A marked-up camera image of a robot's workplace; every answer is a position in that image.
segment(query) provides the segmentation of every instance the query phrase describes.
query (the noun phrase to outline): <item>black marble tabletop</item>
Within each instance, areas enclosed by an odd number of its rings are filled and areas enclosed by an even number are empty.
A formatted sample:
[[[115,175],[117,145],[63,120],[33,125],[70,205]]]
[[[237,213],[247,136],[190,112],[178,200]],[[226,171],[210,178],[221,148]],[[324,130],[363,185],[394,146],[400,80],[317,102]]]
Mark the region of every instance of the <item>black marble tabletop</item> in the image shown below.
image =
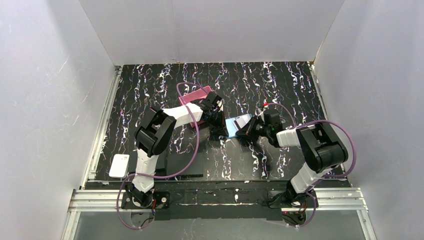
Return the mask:
[[[274,102],[286,106],[297,125],[324,119],[307,62],[124,65],[96,169],[96,181],[120,181],[109,177],[114,155],[135,150],[134,132],[150,106],[180,106],[176,85],[181,82],[209,85],[224,99],[228,118],[254,114],[256,106]],[[185,94],[197,89],[192,85],[181,86]],[[290,117],[284,110],[280,112],[283,126],[290,127]],[[175,129],[169,153],[193,153],[195,136],[189,124]],[[305,162],[298,147],[275,148],[266,138],[241,142],[239,138],[210,136],[206,123],[200,125],[199,152],[204,156],[204,176],[192,177],[193,181],[289,180]]]

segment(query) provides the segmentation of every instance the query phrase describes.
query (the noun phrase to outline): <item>white wall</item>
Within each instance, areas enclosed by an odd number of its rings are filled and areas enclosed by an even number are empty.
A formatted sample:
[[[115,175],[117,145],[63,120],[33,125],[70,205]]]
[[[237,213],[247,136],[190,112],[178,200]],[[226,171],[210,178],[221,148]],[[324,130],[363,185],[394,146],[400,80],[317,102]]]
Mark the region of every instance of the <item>white wall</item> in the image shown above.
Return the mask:
[[[80,0],[115,65],[313,61],[344,0]]]
[[[422,239],[424,2],[346,0],[315,61],[331,120],[353,135],[349,180],[378,239]]]
[[[60,239],[114,66],[78,0],[0,3],[0,239]]]

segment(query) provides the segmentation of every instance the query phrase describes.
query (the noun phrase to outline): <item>marble pattern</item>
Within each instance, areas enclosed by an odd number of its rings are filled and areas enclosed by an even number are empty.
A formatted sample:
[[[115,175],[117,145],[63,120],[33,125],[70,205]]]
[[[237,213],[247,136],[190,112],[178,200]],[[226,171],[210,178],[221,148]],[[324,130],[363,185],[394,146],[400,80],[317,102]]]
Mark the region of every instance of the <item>marble pattern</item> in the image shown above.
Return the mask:
[[[109,178],[113,156],[135,150],[134,132],[146,109],[180,105],[176,90],[180,82],[209,85],[224,99],[227,118],[254,114],[256,106],[271,102],[286,106],[297,125],[324,118],[307,62],[125,65],[95,180],[119,180]],[[196,89],[181,87],[185,94]],[[283,110],[281,116],[285,128],[293,125]],[[174,130],[169,152],[193,153],[195,144],[196,133],[187,124]],[[207,124],[200,125],[199,152],[204,153],[204,177],[193,177],[194,181],[289,180],[305,162],[297,147],[275,148],[266,138],[247,142],[210,136]]]

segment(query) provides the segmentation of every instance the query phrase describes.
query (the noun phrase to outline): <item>pink container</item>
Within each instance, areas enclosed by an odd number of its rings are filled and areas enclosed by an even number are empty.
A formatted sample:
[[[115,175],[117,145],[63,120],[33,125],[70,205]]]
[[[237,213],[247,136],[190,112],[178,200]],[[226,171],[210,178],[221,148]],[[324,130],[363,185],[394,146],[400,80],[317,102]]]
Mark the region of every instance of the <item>pink container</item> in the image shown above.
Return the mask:
[[[207,93],[212,92],[212,89],[211,89],[210,86],[204,86],[203,89]],[[205,93],[205,91],[203,91],[202,89],[198,89],[198,90],[196,90],[194,92],[190,92],[189,94],[182,96],[182,98],[184,99],[184,101],[186,103],[189,103],[189,102],[191,102],[193,100],[196,100],[196,99],[204,99],[207,96],[207,94]],[[179,103],[181,105],[184,105],[183,100],[181,99],[181,97],[178,97],[178,99],[179,99]],[[200,125],[202,123],[204,123],[204,121],[199,121],[199,122],[197,122],[197,125]],[[195,124],[194,123],[190,123],[190,125],[191,125],[192,128],[195,127]]]

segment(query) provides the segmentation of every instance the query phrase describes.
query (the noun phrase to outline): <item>gray floor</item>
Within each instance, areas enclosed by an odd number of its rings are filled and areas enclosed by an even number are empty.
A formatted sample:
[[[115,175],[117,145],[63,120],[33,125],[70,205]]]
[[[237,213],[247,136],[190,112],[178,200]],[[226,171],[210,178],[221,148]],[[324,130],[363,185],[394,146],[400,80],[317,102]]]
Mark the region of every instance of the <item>gray floor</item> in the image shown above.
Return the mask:
[[[130,223],[130,214],[123,213]],[[82,212],[76,240],[362,240],[357,211],[317,211],[299,230],[262,219],[178,219],[155,221],[143,230],[126,228],[116,212]]]

